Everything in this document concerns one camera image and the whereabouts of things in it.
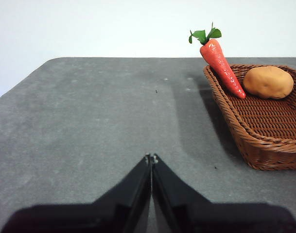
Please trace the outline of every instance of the white wall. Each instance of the white wall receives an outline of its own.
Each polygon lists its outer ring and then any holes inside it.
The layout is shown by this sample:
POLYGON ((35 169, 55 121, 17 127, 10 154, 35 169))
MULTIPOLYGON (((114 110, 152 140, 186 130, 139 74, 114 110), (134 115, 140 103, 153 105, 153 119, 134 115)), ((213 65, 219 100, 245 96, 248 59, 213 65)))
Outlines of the white wall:
POLYGON ((212 21, 227 57, 296 57, 296 0, 0 0, 0 96, 56 57, 199 57, 212 21))

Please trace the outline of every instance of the green leaves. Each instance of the green leaves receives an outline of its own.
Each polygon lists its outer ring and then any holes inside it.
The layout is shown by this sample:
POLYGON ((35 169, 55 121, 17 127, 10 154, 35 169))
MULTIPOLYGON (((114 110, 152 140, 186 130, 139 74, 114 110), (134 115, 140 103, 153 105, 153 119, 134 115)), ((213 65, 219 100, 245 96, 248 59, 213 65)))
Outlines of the green leaves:
POLYGON ((219 29, 215 28, 215 30, 212 32, 210 37, 211 38, 219 38, 219 37, 221 37, 221 31, 219 29))
POLYGON ((205 30, 195 31, 192 35, 194 37, 196 37, 197 40, 199 40, 201 42, 201 44, 203 44, 205 42, 205 39, 206 39, 205 30))
POLYGON ((192 33, 190 31, 190 33, 191 33, 191 35, 189 36, 189 43, 190 44, 192 44, 192 36, 197 38, 197 40, 199 40, 202 45, 205 45, 209 41, 209 39, 211 39, 211 38, 219 38, 219 37, 221 37, 220 30, 217 29, 217 28, 214 28, 213 23, 211 23, 211 30, 208 33, 207 37, 206 37, 205 30, 195 31, 194 33, 192 33))
POLYGON ((192 44, 192 32, 190 30, 191 35, 189 36, 189 43, 192 44))

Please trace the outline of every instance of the carrot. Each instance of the carrot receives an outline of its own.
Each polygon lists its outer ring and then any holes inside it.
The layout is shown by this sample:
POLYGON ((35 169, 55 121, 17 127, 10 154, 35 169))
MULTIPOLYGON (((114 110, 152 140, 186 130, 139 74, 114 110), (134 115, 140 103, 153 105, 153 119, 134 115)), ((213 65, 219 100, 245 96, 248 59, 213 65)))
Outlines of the carrot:
POLYGON ((203 45, 200 48, 201 55, 203 56, 204 60, 216 71, 226 88, 235 96, 244 99, 246 94, 235 74, 233 73, 229 63, 224 57, 218 41, 211 39, 221 37, 220 30, 214 28, 213 24, 211 24, 211 31, 207 37, 205 35, 205 30, 195 31, 194 33, 191 32, 189 37, 190 43, 192 43, 192 36, 197 38, 203 45))

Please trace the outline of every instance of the table surface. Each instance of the table surface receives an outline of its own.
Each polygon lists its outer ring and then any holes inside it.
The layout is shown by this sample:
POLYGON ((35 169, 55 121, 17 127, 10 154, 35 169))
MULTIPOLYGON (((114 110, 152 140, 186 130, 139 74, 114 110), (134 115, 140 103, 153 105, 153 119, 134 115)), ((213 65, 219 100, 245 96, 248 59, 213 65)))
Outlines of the table surface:
MULTIPOLYGON (((296 58, 229 58, 288 65, 296 58)), ((156 152, 212 202, 266 202, 296 218, 296 171, 242 159, 201 58, 57 58, 0 98, 0 230, 17 209, 89 203, 156 152)), ((157 232, 153 203, 148 232, 157 232)))

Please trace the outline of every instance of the potato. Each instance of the potato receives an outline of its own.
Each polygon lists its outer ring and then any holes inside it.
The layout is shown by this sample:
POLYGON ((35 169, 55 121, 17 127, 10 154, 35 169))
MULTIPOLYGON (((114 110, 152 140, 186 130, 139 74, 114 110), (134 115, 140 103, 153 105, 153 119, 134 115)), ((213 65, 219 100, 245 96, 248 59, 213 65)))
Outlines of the potato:
POLYGON ((256 67, 247 72, 243 85, 247 92, 260 98, 282 99, 292 92, 294 80, 278 67, 256 67))

